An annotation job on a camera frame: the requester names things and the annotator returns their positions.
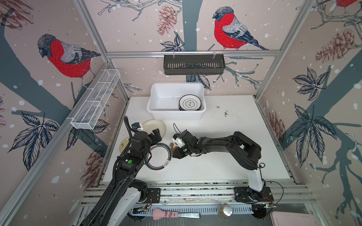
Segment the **white plate green rim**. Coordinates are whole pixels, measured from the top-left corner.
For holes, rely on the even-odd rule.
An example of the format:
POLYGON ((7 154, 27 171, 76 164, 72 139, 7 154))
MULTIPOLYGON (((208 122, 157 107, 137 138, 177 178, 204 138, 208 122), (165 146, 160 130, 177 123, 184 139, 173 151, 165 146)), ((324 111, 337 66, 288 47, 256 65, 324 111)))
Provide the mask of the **white plate green rim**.
POLYGON ((170 164, 171 160, 170 147, 164 143, 158 143, 150 149, 144 163, 151 170, 162 170, 170 164))

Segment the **white plate with flower outline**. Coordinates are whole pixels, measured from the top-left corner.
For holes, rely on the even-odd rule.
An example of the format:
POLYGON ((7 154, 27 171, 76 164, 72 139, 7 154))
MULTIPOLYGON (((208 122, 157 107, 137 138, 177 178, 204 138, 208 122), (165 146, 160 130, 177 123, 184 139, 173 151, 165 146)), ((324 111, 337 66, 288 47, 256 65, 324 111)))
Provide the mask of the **white plate with flower outline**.
POLYGON ((195 95, 185 95, 179 100, 180 111, 199 111, 201 107, 201 99, 195 95))

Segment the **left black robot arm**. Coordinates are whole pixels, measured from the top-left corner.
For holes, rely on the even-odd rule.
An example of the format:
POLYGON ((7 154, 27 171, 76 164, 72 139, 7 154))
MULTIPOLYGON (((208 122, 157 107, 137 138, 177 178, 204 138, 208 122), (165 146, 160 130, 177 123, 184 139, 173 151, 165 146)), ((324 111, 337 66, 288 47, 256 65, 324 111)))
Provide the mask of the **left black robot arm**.
POLYGON ((119 226, 131 208, 147 196, 147 184, 136 179, 151 147, 162 140, 159 129, 138 131, 129 138, 112 170, 112 180, 81 226, 119 226))

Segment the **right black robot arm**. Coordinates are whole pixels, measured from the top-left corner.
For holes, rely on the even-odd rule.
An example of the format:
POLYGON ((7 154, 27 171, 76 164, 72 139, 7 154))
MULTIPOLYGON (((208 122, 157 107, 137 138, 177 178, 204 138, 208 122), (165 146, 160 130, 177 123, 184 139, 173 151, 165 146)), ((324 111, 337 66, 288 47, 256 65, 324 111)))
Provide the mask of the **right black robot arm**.
POLYGON ((211 152, 230 153, 235 161, 247 170, 248 187, 235 187, 235 201, 246 204, 258 202, 274 202, 273 195, 262 177, 260 163, 261 147, 241 132, 220 138, 193 136, 189 131, 173 135, 172 141, 177 145, 173 158, 182 159, 186 156, 199 157, 211 152))

